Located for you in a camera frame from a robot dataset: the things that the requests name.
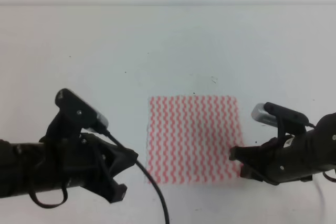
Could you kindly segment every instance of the white table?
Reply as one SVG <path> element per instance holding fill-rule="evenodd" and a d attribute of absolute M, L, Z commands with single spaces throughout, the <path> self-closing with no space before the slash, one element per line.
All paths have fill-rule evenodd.
<path fill-rule="evenodd" d="M 0 7 L 0 136 L 37 142 L 58 111 L 56 92 L 68 87 L 103 112 L 143 162 L 151 95 L 234 95 L 245 143 L 261 144 L 276 129 L 250 118 L 258 102 L 298 110 L 312 123 L 335 112 L 335 39 L 336 6 Z M 336 185 L 318 179 L 334 223 Z M 54 210 L 28 196 L 2 199 L 0 220 L 163 223 L 159 199 L 136 167 L 116 180 L 129 188 L 121 203 L 75 188 Z M 172 223 L 321 223 L 313 183 L 241 179 L 162 190 Z"/>

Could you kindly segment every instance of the wavy striped cloth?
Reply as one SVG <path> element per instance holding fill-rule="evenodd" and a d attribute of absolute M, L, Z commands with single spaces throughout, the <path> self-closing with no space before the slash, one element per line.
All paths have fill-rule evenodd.
<path fill-rule="evenodd" d="M 147 168 L 161 184 L 216 184 L 239 176 L 229 149 L 243 146 L 235 97 L 149 98 Z"/>

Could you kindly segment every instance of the towel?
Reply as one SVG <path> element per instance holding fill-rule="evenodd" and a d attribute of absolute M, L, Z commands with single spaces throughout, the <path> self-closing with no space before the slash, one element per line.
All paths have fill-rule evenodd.
<path fill-rule="evenodd" d="M 149 98 L 146 166 L 159 184 L 218 184 L 239 177 L 229 149 L 243 146 L 237 99 Z"/>

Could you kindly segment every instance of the red and white cloth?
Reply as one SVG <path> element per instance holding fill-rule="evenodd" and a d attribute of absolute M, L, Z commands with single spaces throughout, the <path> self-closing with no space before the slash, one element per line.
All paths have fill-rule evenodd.
<path fill-rule="evenodd" d="M 147 168 L 161 184 L 214 184 L 239 176 L 229 149 L 243 146 L 235 97 L 151 97 Z"/>

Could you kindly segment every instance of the black bracket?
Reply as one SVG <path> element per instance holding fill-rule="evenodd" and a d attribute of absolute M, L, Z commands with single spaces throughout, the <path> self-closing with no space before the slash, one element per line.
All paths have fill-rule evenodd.
<path fill-rule="evenodd" d="M 243 163 L 240 170 L 241 177 L 278 185 L 278 182 L 272 181 L 264 173 L 265 166 L 270 159 L 270 151 L 283 148 L 285 142 L 292 138 L 292 135 L 304 134 L 306 126 L 311 126 L 312 124 L 309 123 L 308 118 L 304 114 L 270 102 L 265 103 L 263 109 L 269 115 L 275 117 L 276 123 L 270 122 L 269 125 L 278 128 L 278 137 L 272 138 L 261 146 L 235 146 L 230 150 L 229 159 L 231 161 L 238 160 Z"/>

